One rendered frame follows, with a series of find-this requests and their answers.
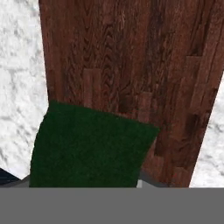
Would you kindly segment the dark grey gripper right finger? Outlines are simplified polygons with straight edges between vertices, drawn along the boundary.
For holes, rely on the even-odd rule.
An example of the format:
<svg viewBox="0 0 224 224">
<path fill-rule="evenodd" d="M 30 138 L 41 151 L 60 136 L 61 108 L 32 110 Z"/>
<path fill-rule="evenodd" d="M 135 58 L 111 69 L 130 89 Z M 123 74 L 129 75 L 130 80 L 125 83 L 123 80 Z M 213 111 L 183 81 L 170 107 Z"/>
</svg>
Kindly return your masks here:
<svg viewBox="0 0 224 224">
<path fill-rule="evenodd" d="M 167 184 L 156 181 L 153 177 L 151 177 L 145 171 L 140 172 L 138 182 L 140 183 L 141 187 L 144 187 L 144 186 L 155 186 L 155 187 L 160 187 L 160 188 L 168 187 Z"/>
</svg>

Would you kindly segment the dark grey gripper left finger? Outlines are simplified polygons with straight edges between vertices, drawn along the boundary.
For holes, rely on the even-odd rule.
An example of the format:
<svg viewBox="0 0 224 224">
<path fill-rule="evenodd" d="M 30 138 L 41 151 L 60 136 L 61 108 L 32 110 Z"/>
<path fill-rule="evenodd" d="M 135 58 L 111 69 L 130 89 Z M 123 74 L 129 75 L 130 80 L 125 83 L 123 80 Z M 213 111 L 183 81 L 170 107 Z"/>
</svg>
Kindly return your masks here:
<svg viewBox="0 0 224 224">
<path fill-rule="evenodd" d="M 30 176 L 26 176 L 23 179 L 19 178 L 14 178 L 11 181 L 7 183 L 8 187 L 13 187 L 13 186 L 25 186 L 28 187 L 30 185 Z"/>
</svg>

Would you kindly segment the dark green sponge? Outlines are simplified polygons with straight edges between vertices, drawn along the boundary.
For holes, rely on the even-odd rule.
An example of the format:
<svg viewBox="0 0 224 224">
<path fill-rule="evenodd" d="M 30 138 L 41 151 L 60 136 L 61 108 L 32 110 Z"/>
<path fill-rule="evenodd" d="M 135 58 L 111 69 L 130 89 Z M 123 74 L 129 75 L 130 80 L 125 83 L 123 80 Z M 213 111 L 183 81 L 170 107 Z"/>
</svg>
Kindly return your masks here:
<svg viewBox="0 0 224 224">
<path fill-rule="evenodd" d="M 31 156 L 31 187 L 136 187 L 159 128 L 50 101 Z"/>
</svg>

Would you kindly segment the dark brown wooden cutting board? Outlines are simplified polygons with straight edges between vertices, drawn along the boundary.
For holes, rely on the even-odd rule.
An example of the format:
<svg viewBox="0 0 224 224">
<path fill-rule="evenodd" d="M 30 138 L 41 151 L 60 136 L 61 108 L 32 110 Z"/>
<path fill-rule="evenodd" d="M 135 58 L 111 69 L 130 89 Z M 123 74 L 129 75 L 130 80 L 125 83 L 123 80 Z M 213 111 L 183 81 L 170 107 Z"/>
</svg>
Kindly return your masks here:
<svg viewBox="0 0 224 224">
<path fill-rule="evenodd" d="M 187 187 L 224 72 L 224 0 L 38 0 L 49 99 L 160 133 L 143 170 Z"/>
</svg>

